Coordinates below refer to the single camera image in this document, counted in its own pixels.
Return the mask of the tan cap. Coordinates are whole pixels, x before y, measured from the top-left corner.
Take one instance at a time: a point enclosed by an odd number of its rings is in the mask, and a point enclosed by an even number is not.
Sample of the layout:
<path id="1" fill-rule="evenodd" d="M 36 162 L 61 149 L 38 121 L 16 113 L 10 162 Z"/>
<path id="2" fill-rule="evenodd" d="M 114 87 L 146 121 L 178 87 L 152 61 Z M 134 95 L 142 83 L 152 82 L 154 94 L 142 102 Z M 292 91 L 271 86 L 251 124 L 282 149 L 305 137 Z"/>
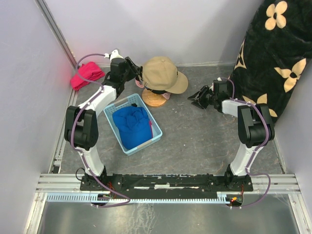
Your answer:
<path id="1" fill-rule="evenodd" d="M 165 56 L 149 59 L 143 64 L 142 82 L 146 88 L 182 94 L 188 88 L 188 79 L 175 64 Z"/>

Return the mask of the pink cap with R logo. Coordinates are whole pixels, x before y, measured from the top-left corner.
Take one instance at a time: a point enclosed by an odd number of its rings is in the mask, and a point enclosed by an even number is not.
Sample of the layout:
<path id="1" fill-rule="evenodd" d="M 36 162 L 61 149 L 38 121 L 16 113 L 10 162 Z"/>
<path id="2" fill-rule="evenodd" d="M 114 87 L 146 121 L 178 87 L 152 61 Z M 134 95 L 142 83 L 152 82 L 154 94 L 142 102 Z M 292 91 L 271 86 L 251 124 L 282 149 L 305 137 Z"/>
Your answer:
<path id="1" fill-rule="evenodd" d="M 136 85 L 137 85 L 139 88 L 145 88 L 145 86 L 144 86 L 139 80 L 135 79 L 135 83 L 136 83 Z M 170 95 L 171 95 L 171 93 L 167 92 L 166 94 L 163 94 L 162 96 L 163 96 L 165 99 L 169 100 Z"/>

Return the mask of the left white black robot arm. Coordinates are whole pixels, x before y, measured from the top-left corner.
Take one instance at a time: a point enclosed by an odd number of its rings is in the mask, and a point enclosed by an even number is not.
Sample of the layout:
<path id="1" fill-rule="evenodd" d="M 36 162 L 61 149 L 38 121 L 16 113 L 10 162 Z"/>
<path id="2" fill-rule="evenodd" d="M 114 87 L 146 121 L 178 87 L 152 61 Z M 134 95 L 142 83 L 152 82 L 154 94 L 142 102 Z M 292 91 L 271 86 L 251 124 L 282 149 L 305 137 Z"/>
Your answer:
<path id="1" fill-rule="evenodd" d="M 97 190 L 107 187 L 96 143 L 98 141 L 98 116 L 104 108 L 123 92 L 125 83 L 141 75 L 142 68 L 129 57 L 113 58 L 110 71 L 103 83 L 95 82 L 99 89 L 79 106 L 69 106 L 66 110 L 64 138 L 78 152 L 87 174 L 93 176 L 91 185 Z"/>

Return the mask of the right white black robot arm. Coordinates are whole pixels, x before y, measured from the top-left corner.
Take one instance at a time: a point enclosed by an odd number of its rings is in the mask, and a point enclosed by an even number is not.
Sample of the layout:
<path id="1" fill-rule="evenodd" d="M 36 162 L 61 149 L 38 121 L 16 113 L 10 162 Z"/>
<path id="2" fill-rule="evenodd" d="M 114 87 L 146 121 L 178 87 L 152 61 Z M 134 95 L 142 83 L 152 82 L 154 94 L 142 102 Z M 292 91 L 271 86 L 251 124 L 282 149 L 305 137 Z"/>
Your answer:
<path id="1" fill-rule="evenodd" d="M 230 191 L 241 186 L 240 177 L 250 174 L 254 159 L 275 136 L 268 105 L 257 104 L 249 99 L 238 100 L 234 95 L 233 81 L 218 78 L 212 86 L 205 85 L 188 97 L 192 105 L 200 109 L 211 105 L 218 112 L 237 118 L 240 146 L 223 179 L 224 186 Z"/>

